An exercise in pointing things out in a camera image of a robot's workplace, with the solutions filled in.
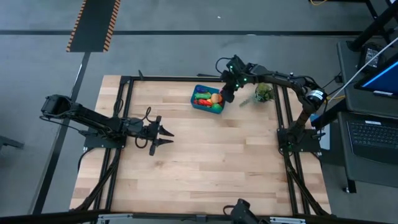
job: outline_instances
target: blue basket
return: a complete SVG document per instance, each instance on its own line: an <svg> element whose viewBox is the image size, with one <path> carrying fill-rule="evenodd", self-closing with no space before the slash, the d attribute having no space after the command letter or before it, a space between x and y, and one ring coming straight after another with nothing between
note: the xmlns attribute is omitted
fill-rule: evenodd
<svg viewBox="0 0 398 224"><path fill-rule="evenodd" d="M196 109L199 109L199 110L204 110L204 111L208 111L208 112L211 112L211 113L220 114L224 110L224 106L225 106L225 100L224 99L222 101L223 104L221 105L221 107L223 108L222 110L215 110L213 108L208 108L207 106L196 105L196 104L193 103L193 101L195 100L195 94L197 93L197 87L207 89L209 91L209 93L211 93L211 94L220 93L220 91L218 89L216 89L216 88L203 86L203 85L196 85L195 89L193 90L192 97L191 97L192 106L194 108L196 108Z"/></svg>

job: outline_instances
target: blue screen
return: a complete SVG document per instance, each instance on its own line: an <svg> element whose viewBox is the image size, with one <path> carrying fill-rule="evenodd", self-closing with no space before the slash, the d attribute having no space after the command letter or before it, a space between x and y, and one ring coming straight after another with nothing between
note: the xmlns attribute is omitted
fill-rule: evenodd
<svg viewBox="0 0 398 224"><path fill-rule="evenodd" d="M398 94L398 62L373 77L362 87Z"/></svg>

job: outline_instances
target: wooden table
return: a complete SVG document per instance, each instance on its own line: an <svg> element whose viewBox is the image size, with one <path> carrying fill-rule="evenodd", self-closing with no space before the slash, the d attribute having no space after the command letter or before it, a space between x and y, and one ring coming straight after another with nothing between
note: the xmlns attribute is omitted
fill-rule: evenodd
<svg viewBox="0 0 398 224"><path fill-rule="evenodd" d="M116 75L103 78L97 112L112 115L119 80ZM221 114L212 114L192 108L190 97L197 84L215 88L224 85L134 82L129 116L141 118L151 106L149 118L161 115L165 129L175 135L174 143L158 147L155 156L149 156L149 147L138 149L133 138L127 139L112 211L221 215L225 205L243 198L251 203L256 215L291 215L284 161L277 150L275 102L240 108L239 104L254 92L254 85L246 85ZM301 105L292 91L289 95L296 118ZM281 105L284 110L282 95ZM96 185L103 156L104 149L95 149L82 160L71 208L81 204ZM301 156L305 183L329 212L320 164L311 154ZM297 188L296 194L301 202Z"/></svg>

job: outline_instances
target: small plant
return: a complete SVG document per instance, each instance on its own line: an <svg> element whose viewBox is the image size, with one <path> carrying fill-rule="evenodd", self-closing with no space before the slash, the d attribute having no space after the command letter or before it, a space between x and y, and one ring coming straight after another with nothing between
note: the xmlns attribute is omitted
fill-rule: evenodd
<svg viewBox="0 0 398 224"><path fill-rule="evenodd" d="M259 83L256 88L255 100L257 102L267 102L275 99L274 90L266 83Z"/></svg>

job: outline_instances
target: red toy pepper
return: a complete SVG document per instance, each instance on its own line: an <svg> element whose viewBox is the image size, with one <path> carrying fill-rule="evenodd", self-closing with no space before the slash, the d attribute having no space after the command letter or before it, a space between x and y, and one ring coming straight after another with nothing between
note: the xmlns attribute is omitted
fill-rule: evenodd
<svg viewBox="0 0 398 224"><path fill-rule="evenodd" d="M199 99L199 100L197 100L197 102L199 105L202 105L202 106L212 106L213 105L212 103L210 103L209 101L204 100L204 99Z"/></svg>

